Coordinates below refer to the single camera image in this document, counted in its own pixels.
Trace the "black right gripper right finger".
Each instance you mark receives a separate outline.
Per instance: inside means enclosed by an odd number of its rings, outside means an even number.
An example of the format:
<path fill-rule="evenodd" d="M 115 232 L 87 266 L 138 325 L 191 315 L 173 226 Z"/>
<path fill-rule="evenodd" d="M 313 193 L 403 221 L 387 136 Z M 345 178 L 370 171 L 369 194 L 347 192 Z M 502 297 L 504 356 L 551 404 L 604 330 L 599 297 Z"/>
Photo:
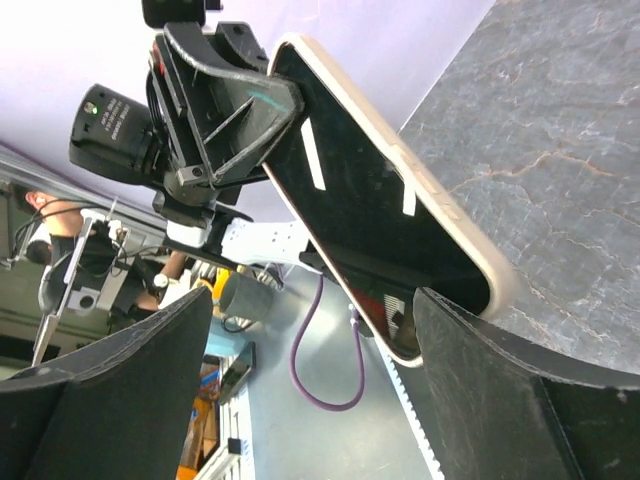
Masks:
<path fill-rule="evenodd" d="M 638 375 L 549 350 L 428 288 L 413 313 L 446 478 L 638 478 Z"/>

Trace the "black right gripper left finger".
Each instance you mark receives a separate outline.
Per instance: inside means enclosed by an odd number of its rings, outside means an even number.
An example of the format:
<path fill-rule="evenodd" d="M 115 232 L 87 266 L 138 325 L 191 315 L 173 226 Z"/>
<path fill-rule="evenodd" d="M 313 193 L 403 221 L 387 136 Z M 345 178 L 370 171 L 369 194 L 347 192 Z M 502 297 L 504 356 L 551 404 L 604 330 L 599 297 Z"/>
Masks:
<path fill-rule="evenodd" d="M 212 314 L 200 288 L 1 383 L 4 479 L 172 479 Z"/>

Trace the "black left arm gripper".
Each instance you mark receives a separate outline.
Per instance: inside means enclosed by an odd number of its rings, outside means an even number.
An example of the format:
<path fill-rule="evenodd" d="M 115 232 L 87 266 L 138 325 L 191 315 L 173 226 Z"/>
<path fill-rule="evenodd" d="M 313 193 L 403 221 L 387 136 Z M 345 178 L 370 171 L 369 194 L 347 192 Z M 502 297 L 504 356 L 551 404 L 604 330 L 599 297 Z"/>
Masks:
<path fill-rule="evenodd" d="M 295 83 L 267 74 L 251 27 L 221 22 L 205 32 L 205 1 L 146 1 L 157 33 L 146 100 L 101 84 L 85 94 L 71 129 L 72 164 L 154 191 L 168 220 L 209 220 L 246 185 L 304 110 Z"/>

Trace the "beige case phone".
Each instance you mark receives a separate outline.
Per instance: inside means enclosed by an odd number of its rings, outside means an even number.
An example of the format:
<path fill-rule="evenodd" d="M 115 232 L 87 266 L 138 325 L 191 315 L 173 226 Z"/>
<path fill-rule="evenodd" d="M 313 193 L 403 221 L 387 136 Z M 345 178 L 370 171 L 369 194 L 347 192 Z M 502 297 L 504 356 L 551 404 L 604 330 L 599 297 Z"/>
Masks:
<path fill-rule="evenodd" d="M 310 237 L 303 262 L 344 289 L 392 359 L 423 363 L 382 327 L 385 297 L 408 303 L 427 287 L 483 319 L 509 305 L 518 282 L 507 258 L 315 39 L 282 37 L 268 74 L 304 101 L 264 164 Z"/>

